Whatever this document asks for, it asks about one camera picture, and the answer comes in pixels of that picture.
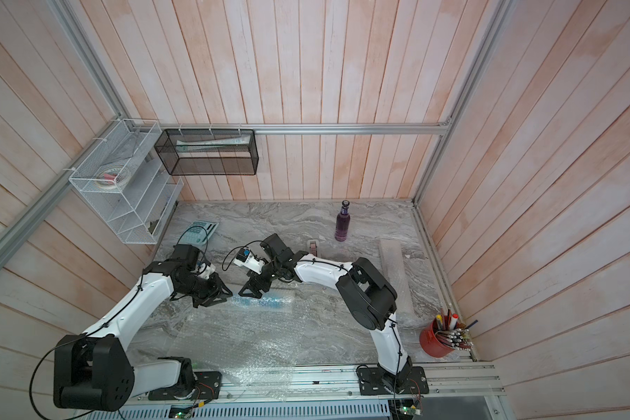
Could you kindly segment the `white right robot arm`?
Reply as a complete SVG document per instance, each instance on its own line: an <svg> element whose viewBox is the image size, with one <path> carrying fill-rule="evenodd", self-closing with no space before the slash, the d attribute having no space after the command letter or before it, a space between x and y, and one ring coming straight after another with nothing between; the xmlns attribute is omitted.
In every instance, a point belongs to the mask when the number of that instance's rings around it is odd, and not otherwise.
<svg viewBox="0 0 630 420"><path fill-rule="evenodd" d="M259 244L267 257L257 257L248 245L234 255L233 264L248 271L248 281L240 295L260 299L276 280L336 290L353 319L369 330L376 346L377 366L362 369L371 374L367 382L399 393L409 379L412 361L399 337L397 292L376 266L363 257L345 263L322 259L307 251L294 252L277 234Z"/></svg>

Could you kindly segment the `dark purple bottle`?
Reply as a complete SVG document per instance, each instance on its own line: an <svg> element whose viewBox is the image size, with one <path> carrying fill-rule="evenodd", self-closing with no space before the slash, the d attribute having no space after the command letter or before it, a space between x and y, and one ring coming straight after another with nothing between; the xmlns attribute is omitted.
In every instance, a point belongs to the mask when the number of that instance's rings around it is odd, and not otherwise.
<svg viewBox="0 0 630 420"><path fill-rule="evenodd" d="M350 207L349 201L342 201L341 210L339 210L339 213L337 214L334 237L339 242L346 241L348 237L348 229L349 229L349 224L351 220L351 217L349 214L349 207Z"/></svg>

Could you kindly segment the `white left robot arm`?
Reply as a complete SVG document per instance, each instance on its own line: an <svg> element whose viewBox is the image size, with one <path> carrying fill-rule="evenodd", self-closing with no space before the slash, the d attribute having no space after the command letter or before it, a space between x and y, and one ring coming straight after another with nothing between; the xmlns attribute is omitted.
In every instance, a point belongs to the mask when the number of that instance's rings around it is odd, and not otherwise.
<svg viewBox="0 0 630 420"><path fill-rule="evenodd" d="M54 405L60 409L118 411L131 397L164 391L186 400L198 391L192 362L169 356L133 366L126 351L166 300L189 298L195 308L224 303L233 293L192 245L177 245L151 262L136 285L105 316L54 348Z"/></svg>

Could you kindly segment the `blue bottle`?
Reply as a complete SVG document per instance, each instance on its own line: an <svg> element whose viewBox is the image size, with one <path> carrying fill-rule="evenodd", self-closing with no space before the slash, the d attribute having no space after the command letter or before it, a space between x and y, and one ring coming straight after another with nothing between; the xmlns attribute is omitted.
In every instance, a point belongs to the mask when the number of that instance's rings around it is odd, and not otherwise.
<svg viewBox="0 0 630 420"><path fill-rule="evenodd" d="M285 306L283 299L274 299L274 297L263 297L262 299L233 297L230 302L240 308L250 309L281 310Z"/></svg>

